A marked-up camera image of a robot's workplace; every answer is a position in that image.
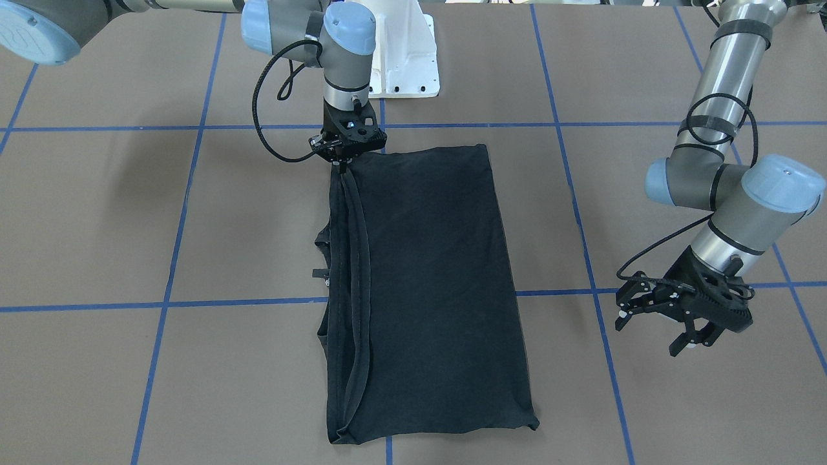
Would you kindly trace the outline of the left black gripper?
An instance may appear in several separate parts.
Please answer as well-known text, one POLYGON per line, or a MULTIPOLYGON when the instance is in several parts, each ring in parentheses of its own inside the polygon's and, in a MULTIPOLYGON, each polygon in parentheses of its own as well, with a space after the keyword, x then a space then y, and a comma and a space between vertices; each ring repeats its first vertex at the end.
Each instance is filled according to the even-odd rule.
POLYGON ((643 271, 633 274, 615 294, 618 318, 614 327, 621 331, 633 316, 658 314, 684 325, 684 332, 669 345, 669 355, 676 357, 685 348, 696 345, 711 347, 723 333, 723 327, 709 321, 702 329, 695 327, 697 318, 706 318, 709 302, 705 276, 711 274, 706 263, 685 249, 665 274, 670 285, 656 283, 643 271))

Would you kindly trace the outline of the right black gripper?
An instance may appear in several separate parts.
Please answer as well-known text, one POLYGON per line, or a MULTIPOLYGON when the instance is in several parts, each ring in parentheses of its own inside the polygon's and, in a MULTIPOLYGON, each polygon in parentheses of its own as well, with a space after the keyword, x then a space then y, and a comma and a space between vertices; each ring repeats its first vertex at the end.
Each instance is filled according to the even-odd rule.
POLYGON ((308 138, 312 154, 322 157, 332 165, 348 170, 348 165, 358 156, 372 151, 369 145, 361 144, 362 117, 358 111, 341 110, 330 103, 323 103, 322 134, 308 138))

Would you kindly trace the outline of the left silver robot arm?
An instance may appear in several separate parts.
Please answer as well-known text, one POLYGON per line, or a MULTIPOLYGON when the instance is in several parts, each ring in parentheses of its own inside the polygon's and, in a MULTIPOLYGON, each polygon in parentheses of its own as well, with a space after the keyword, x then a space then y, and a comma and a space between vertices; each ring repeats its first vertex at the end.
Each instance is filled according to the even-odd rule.
POLYGON ((700 232, 664 276, 616 273, 621 331, 635 316, 682 325, 671 356, 711 347, 753 323, 755 295, 744 275, 792 225, 817 211, 825 179, 786 156, 759 156, 751 103, 762 57, 791 1, 724 1, 699 83, 671 155, 652 162, 645 193, 658 203, 706 211, 700 232))

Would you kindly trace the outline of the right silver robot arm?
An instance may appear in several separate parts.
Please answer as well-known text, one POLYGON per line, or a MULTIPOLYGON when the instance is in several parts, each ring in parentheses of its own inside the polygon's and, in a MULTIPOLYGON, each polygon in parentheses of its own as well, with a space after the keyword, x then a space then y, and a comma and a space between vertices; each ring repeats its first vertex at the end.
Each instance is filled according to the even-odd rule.
POLYGON ((39 65, 64 65, 116 18, 127 13, 193 10, 240 16, 240 31, 252 50, 271 56, 257 80, 251 115, 261 144, 275 158, 291 162, 266 139, 259 118, 260 92, 280 59, 289 76, 277 99, 290 97, 293 80, 307 68, 321 68, 326 83, 323 126, 310 138, 309 156, 322 157, 346 172, 358 156, 383 148, 385 132, 369 101, 370 65, 376 20, 359 3, 322 1, 3 1, 2 45, 39 65))

